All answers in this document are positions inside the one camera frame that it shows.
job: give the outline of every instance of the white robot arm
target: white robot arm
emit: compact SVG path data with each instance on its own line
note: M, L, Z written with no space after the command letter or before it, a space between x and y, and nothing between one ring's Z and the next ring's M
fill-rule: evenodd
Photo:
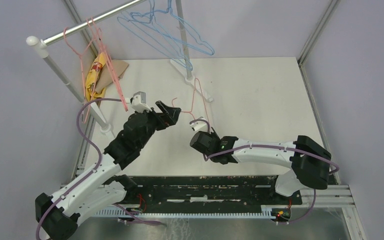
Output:
M266 163L289 168L279 175L275 183L276 193L289 197L303 188L324 190L328 187L331 154L308 136L298 136L296 141L253 142L224 136L206 130L206 120L199 118L190 123L197 133L190 141L190 146L215 163Z
M127 176L121 182L100 186L133 162L155 131L175 125L181 112L180 108L168 107L161 101L155 104L162 112L155 112L146 105L144 92L133 95L130 103L135 112L99 160L67 186L50 196L42 193L36 198L37 239L42 227L51 239L66 240L100 209L121 202L135 184Z

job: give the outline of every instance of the white table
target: white table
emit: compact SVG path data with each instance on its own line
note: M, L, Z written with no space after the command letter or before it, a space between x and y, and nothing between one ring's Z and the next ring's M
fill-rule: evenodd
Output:
M147 104L157 100L189 111L192 87L167 59L128 60L121 88L126 97L138 91L146 92ZM322 145L308 95L294 57L200 58L192 59L194 75L214 101L207 103L210 123L220 137L236 136L260 142L295 141L307 135ZM118 98L111 84L106 98ZM102 113L117 134L133 110L125 112L119 102L105 101ZM193 114L205 116L201 95L196 93ZM279 175L281 166L262 163L205 162L201 153L189 146L195 134L189 127L192 117L181 113L175 126L157 131L140 156L120 174L128 176L255 176ZM96 124L92 141L104 150L110 143ZM85 166L97 160L97 152L89 148Z

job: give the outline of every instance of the gray floor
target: gray floor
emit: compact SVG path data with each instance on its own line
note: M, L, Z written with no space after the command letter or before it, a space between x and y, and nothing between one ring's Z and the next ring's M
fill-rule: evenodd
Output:
M306 209L292 209L292 219ZM303 221L276 226L267 219L160 218L165 226L124 225L112 218L92 217L70 240L349 240L341 209L315 209Z

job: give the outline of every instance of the yellow cloth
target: yellow cloth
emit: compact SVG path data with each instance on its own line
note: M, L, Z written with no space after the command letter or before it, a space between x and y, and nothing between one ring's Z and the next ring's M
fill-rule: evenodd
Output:
M90 70L89 70L89 73L87 74L86 82L85 82L86 99L88 102L94 99L103 98L105 96L106 87L104 87L100 93L97 93L96 91L93 92L93 90L95 85L95 79L96 79L96 82L99 81L101 70L106 63L107 63L107 55L104 52L101 52L95 58L92 66L90 67Z

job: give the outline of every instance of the white wall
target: white wall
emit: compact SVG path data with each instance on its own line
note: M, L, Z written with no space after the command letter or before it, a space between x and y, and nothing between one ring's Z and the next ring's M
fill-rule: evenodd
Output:
M71 25L60 1L0 0L0 240L35 238L35 198L57 190L74 164L81 104L26 45L30 35L45 38ZM81 38L69 40L82 47ZM64 43L49 50L69 77L79 73Z
M127 0L73 0L82 18L91 18ZM155 0L157 9L167 0ZM172 0L174 13L176 3ZM215 49L214 57L298 57L329 0L182 0L184 18ZM143 2L133 12L146 12ZM179 37L179 22L156 15L158 22ZM104 42L118 59L161 59L161 53L142 42L111 17L99 24ZM207 55L191 50L192 58Z
M305 69L341 180L384 239L384 1L342 1Z

